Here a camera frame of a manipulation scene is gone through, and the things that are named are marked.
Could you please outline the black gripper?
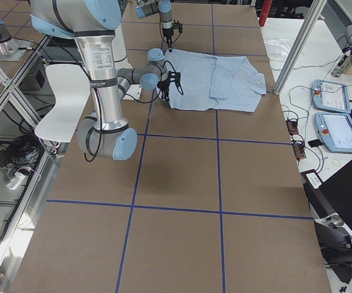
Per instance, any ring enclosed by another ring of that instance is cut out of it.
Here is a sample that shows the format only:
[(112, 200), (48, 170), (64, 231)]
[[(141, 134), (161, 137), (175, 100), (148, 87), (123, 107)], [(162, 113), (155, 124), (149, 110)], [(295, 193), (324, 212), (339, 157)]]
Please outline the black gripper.
[(159, 81), (157, 83), (157, 88), (159, 89), (159, 94), (161, 95), (162, 100), (169, 101), (169, 87), (170, 87), (170, 79), (166, 79), (163, 81)]
[(166, 43), (166, 45), (168, 46), (168, 51), (172, 52), (172, 37), (174, 35), (174, 30), (172, 28), (162, 28), (162, 33), (163, 33), (163, 37), (164, 37), (164, 42)]

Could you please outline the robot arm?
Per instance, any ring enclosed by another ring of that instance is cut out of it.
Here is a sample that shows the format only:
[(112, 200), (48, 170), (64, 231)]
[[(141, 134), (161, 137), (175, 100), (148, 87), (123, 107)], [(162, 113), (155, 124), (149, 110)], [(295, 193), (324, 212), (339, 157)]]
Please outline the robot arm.
[(169, 99), (171, 73), (162, 50), (151, 49), (144, 68), (116, 68), (112, 41), (121, 21), (118, 1), (31, 1), (30, 7), (33, 28), (73, 39), (85, 66), (95, 111), (78, 127), (80, 149), (85, 156), (129, 159), (138, 138), (123, 116), (121, 100), (133, 84), (159, 89), (162, 99)]
[(159, 15), (159, 26), (162, 33), (161, 38), (171, 52), (175, 22), (172, 16), (172, 4), (170, 0), (146, 1), (144, 4), (137, 5), (135, 12), (138, 18), (145, 18), (155, 14)]

